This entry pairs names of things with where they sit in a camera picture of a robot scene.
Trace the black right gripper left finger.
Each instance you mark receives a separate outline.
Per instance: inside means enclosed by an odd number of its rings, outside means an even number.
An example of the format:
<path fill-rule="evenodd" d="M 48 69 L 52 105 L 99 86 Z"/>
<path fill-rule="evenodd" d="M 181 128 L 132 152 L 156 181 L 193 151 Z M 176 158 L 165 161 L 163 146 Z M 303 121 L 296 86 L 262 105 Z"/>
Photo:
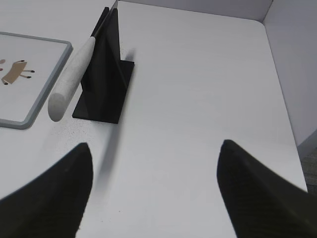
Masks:
<path fill-rule="evenodd" d="M 93 185 L 87 143 L 0 200 L 2 238 L 74 238 Z"/>

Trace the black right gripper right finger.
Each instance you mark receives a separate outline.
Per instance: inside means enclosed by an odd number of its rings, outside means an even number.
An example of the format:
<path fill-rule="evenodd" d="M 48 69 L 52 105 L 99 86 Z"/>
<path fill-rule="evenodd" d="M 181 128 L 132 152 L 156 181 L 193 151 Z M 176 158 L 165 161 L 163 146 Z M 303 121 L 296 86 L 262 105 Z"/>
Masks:
<path fill-rule="evenodd" d="M 238 238 L 315 238 L 317 198 L 232 140 L 221 146 L 217 182 Z"/>

